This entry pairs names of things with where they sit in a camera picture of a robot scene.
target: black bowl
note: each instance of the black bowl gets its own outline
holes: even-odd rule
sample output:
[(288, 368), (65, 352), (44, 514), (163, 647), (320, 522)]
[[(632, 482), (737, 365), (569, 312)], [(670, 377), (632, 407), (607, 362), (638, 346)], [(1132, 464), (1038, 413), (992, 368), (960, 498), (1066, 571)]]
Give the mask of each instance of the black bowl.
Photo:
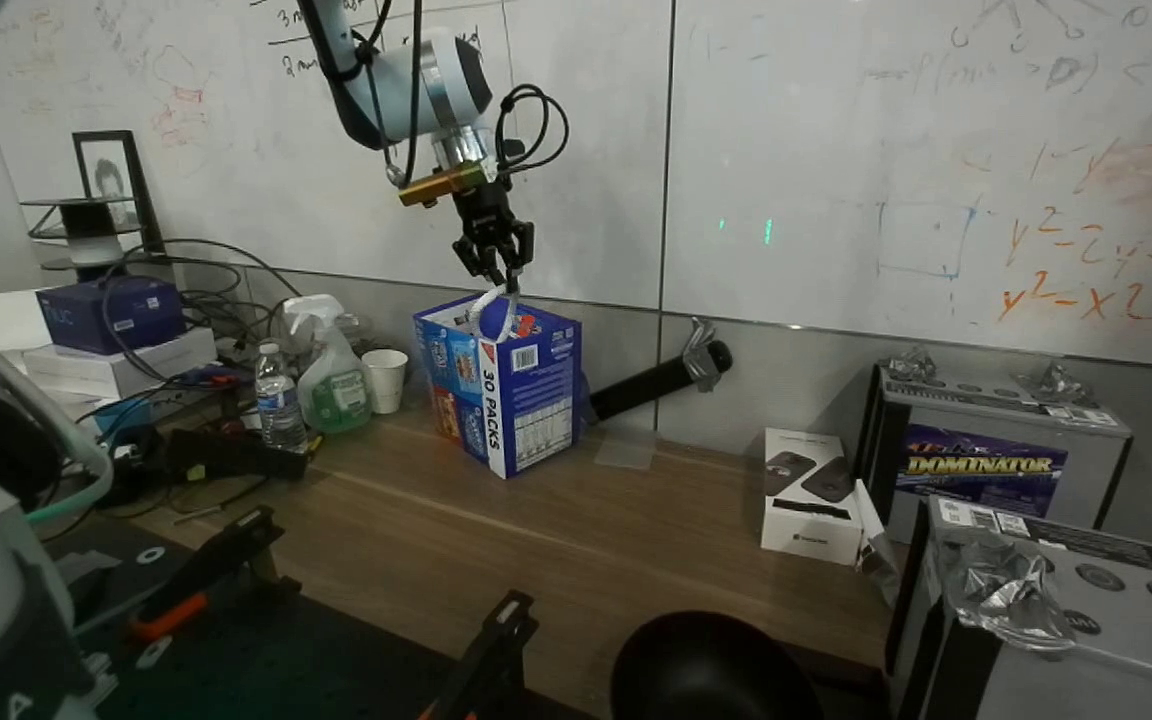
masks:
[(612, 669), (617, 720), (820, 720), (809, 676), (782, 647), (714, 611), (636, 630)]

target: bottle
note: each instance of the bottle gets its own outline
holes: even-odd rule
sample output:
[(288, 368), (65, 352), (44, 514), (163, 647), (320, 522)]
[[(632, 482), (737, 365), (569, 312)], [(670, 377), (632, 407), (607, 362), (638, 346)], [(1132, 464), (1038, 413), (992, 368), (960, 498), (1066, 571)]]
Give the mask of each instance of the bottle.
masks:
[(364, 368), (352, 346), (340, 333), (344, 308), (330, 295), (303, 295), (295, 308), (285, 308), (291, 320), (291, 336), (313, 333), (316, 355), (299, 372), (299, 407), (308, 428), (320, 437), (358, 433), (373, 418)]
[(260, 418), (260, 437), (269, 449), (303, 451), (303, 420), (299, 420), (299, 406), (295, 406), (295, 379), (288, 372), (279, 346), (260, 346), (255, 418)]

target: blue container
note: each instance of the blue container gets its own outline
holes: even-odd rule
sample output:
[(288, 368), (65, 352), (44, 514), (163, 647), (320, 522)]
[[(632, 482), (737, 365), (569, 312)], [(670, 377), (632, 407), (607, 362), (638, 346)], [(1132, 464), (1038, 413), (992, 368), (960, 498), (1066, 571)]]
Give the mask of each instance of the blue container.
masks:
[(580, 325), (515, 305), (507, 333), (471, 333), (471, 305), (477, 295), (428, 308), (416, 333), (439, 428), (507, 482), (575, 445)]
[(126, 350), (163, 346), (184, 333), (178, 291), (154, 276), (111, 276), (48, 289), (38, 291), (38, 312), (48, 320), (51, 346), (99, 355), (118, 352), (111, 333)]

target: blue and white carton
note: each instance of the blue and white carton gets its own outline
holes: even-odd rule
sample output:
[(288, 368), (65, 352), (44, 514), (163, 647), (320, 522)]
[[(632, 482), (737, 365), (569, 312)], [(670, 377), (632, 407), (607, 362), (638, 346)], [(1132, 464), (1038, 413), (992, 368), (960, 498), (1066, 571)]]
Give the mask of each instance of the blue and white carton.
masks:
[(515, 301), (477, 305), (428, 308), (416, 333), (439, 428), (507, 482), (575, 445), (580, 325)]

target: wooden tabletop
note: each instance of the wooden tabletop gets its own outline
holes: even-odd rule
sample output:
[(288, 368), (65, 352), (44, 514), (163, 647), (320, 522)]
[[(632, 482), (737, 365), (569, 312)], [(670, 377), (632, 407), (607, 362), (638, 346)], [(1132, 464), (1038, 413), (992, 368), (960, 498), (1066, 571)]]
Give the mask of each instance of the wooden tabletop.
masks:
[(759, 553), (754, 467), (647, 442), (627, 445), (652, 451), (647, 467), (627, 467), (607, 449), (624, 442), (589, 437), (519, 482), (497, 482), (413, 413), (328, 445), (291, 487), (209, 514), (237, 487), (213, 486), (145, 525), (199, 546), (239, 507), (270, 505), (288, 529), (279, 571), (449, 655), (519, 589), (541, 620), (529, 686), (594, 718), (607, 718), (617, 647), (675, 608), (739, 617), (839, 669), (878, 664), (888, 608), (861, 571)]

